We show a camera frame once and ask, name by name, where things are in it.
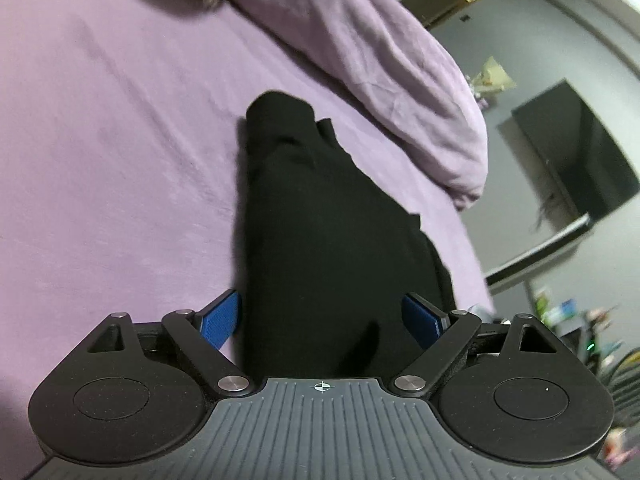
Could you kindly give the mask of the black long-sleeve shirt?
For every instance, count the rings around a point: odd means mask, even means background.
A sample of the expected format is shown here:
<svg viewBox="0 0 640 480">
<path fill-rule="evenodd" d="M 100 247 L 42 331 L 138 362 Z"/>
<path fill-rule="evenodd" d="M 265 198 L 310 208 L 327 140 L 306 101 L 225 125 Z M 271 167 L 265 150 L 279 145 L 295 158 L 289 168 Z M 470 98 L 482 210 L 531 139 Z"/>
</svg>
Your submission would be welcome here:
<svg viewBox="0 0 640 480">
<path fill-rule="evenodd" d="M 332 122 L 269 91 L 246 113 L 242 367 L 254 378 L 390 379 L 420 356 L 409 292 L 454 308 L 420 220 L 361 172 Z"/>
</svg>

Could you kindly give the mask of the purple bed sheet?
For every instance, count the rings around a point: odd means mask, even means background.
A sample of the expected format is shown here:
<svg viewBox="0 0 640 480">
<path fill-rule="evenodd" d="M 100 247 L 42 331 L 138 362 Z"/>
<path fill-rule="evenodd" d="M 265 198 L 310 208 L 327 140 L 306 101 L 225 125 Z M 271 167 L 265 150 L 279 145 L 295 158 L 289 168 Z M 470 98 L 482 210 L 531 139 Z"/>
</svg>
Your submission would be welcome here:
<svg viewBox="0 0 640 480">
<path fill-rule="evenodd" d="M 104 315 L 205 306 L 234 277 L 239 128 L 269 90 L 330 118 L 418 214 L 457 305 L 490 307 L 461 211 L 335 78 L 232 0 L 1 0 L 1 474 L 42 455 L 27 404 Z"/>
</svg>

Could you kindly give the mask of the paper flower bouquet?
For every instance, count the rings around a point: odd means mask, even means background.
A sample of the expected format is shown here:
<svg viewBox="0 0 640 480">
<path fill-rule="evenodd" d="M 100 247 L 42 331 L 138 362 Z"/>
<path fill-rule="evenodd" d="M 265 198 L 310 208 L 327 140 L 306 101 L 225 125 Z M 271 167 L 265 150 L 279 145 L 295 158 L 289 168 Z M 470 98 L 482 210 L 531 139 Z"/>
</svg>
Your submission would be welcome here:
<svg viewBox="0 0 640 480">
<path fill-rule="evenodd" d="M 484 110 L 491 107 L 498 94 L 516 88 L 516 82 L 493 56 L 473 77 L 466 78 L 476 104 Z"/>
</svg>

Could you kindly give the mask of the purple duvet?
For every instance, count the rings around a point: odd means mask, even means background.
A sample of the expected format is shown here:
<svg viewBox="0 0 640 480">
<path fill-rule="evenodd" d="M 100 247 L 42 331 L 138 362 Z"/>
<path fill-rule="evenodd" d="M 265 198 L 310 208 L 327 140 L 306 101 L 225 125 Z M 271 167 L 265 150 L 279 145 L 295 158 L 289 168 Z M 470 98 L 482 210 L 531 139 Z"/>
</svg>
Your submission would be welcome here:
<svg viewBox="0 0 640 480">
<path fill-rule="evenodd" d="M 339 81 L 456 207 L 488 175 L 488 134 L 448 51 L 398 0 L 232 0 Z"/>
</svg>

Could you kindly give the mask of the white wall shelf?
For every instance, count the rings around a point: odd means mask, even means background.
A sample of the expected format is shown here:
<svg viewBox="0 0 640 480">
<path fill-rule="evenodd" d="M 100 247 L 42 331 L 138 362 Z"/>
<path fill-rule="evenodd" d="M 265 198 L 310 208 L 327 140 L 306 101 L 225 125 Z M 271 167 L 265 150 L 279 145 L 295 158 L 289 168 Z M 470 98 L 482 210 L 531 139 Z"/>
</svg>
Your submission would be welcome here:
<svg viewBox="0 0 640 480">
<path fill-rule="evenodd" d="M 500 292 L 513 284 L 527 280 L 529 275 L 543 266 L 574 250 L 584 238 L 590 235 L 592 228 L 593 221 L 590 214 L 583 214 L 548 240 L 487 272 L 485 274 L 487 286 L 492 292 Z"/>
</svg>

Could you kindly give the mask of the black wall television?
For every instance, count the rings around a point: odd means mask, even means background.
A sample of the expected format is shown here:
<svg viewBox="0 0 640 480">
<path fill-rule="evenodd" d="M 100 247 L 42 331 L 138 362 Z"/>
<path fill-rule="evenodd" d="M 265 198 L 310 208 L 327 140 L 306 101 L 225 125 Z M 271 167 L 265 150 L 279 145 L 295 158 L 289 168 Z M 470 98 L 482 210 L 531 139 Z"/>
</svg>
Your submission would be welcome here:
<svg viewBox="0 0 640 480">
<path fill-rule="evenodd" d="M 574 211 L 597 222 L 639 193 L 639 178 L 600 118 L 565 80 L 512 117 Z"/>
</svg>

